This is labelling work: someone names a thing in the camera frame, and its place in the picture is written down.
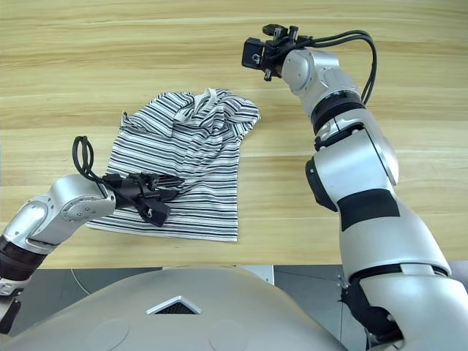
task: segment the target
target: gray floor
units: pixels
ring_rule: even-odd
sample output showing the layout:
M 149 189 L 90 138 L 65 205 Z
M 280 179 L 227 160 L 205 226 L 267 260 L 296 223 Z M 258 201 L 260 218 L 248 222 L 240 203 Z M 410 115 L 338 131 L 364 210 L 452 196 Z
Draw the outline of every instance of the gray floor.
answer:
M 468 261 L 451 263 L 454 276 L 468 287 Z M 77 278 L 90 292 L 128 276 L 158 268 L 119 268 L 76 270 Z M 294 298 L 302 308 L 341 340 L 349 351 L 366 348 L 362 326 L 341 302 L 340 265 L 275 266 L 275 285 Z M 38 270 L 20 297 L 22 308 L 11 336 L 86 297 L 70 270 Z

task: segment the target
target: wooden table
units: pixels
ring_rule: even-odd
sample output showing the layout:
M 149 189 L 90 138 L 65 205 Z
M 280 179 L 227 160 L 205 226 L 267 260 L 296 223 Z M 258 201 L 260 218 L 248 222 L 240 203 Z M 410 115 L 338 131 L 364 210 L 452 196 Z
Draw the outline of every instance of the wooden table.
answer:
M 1 226 L 25 200 L 75 173 L 88 135 L 104 172 L 122 110 L 160 91 L 229 88 L 262 121 L 241 148 L 237 244 L 79 229 L 43 268 L 339 263 L 335 214 L 304 175 L 312 131 L 286 85 L 241 67 L 267 23 L 316 37 L 369 31 L 379 69 L 369 108 L 397 150 L 399 195 L 450 260 L 468 258 L 468 3 L 460 1 L 0 0 Z M 336 47 L 362 87 L 363 43 Z

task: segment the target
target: black band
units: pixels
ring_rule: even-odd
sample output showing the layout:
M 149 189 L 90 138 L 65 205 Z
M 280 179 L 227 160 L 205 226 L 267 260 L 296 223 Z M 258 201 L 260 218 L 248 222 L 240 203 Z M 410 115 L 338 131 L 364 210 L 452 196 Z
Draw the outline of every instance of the black band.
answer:
M 380 217 L 400 217 L 398 205 L 386 189 L 371 189 L 343 197 L 338 201 L 341 231 L 353 224 Z
M 317 134 L 325 123 L 346 111 L 356 108 L 366 108 L 361 102 L 361 98 L 351 91 L 339 91 L 328 95 L 317 106 L 315 106 L 310 116 L 314 133 Z
M 315 201 L 317 201 L 319 205 L 322 205 L 333 212 L 337 212 L 338 209 L 328 196 L 320 180 L 319 173 L 315 167 L 314 157 L 306 163 L 306 177 L 309 182 L 310 189 L 312 189 L 312 192 L 314 193 Z
M 47 257 L 16 246 L 0 237 L 0 277 L 15 281 L 27 280 Z

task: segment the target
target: striped cloth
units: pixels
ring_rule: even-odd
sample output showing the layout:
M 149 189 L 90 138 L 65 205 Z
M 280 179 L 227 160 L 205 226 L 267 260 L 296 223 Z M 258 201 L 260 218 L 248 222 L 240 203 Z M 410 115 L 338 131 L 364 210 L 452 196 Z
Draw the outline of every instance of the striped cloth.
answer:
M 224 89 L 162 93 L 122 116 L 108 173 L 167 173 L 184 178 L 162 227 L 133 208 L 89 222 L 120 233 L 237 241 L 237 170 L 241 141 L 260 119 L 249 100 Z

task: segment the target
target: black cable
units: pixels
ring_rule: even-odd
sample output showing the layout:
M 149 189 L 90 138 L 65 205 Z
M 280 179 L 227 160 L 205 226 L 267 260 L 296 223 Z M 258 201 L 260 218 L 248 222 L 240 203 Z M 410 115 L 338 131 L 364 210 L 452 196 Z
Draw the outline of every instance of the black cable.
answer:
M 313 39 L 312 42 L 310 42 L 307 46 L 310 46 L 312 48 L 329 48 L 331 46 L 340 45 L 346 42 L 351 42 L 353 40 L 363 40 L 364 42 L 367 42 L 372 52 L 372 65 L 369 78 L 361 94 L 361 100 L 364 104 L 366 104 L 369 101 L 369 98 L 371 97 L 372 89 L 374 88 L 375 78 L 377 76 L 377 49 L 375 48 L 374 41 L 368 34 L 354 34 L 348 37 L 346 37 L 345 34 L 346 33 L 338 34 L 338 36 L 344 37 L 329 42 L 324 41 L 324 39 L 326 38 Z
M 287 52 L 279 51 L 275 55 L 270 57 L 270 60 L 274 61 L 279 59 L 281 56 L 289 53 L 291 50 L 301 49 L 301 48 L 329 48 L 331 46 L 340 45 L 346 42 L 351 42 L 353 40 L 363 40 L 365 41 L 369 47 L 371 48 L 372 52 L 372 64 L 371 64 L 371 72 L 369 74 L 369 78 L 366 81 L 366 85 L 361 93 L 361 100 L 364 104 L 369 101 L 371 97 L 372 90 L 375 84 L 375 78 L 377 76 L 377 49 L 375 48 L 374 41 L 372 40 L 369 33 L 366 31 L 361 30 L 352 30 L 346 31 L 344 33 L 340 33 L 337 35 L 333 35 L 331 37 L 323 37 L 323 38 L 313 38 L 309 37 L 308 39 L 304 39 L 299 44 L 297 44 L 294 48 L 289 48 Z
M 78 146 L 81 145 L 81 159 L 83 161 L 83 164 L 80 164 L 80 160 L 78 157 Z M 96 173 L 93 172 L 92 167 L 94 164 L 94 150 L 93 146 L 88 140 L 88 137 L 83 136 L 83 137 L 76 137 L 75 140 L 73 141 L 73 147 L 72 147 L 72 159 L 73 159 L 73 164 L 75 165 L 76 170 L 81 174 L 83 177 L 90 181 L 95 181 L 98 184 L 104 184 L 106 188 L 112 190 L 115 194 L 120 196 L 122 199 L 127 200 L 131 204 L 133 204 L 134 207 L 137 208 L 137 203 L 130 199 L 129 197 L 123 195 L 120 191 L 118 191 L 114 186 L 106 182 L 102 177 L 99 177 L 96 175 Z

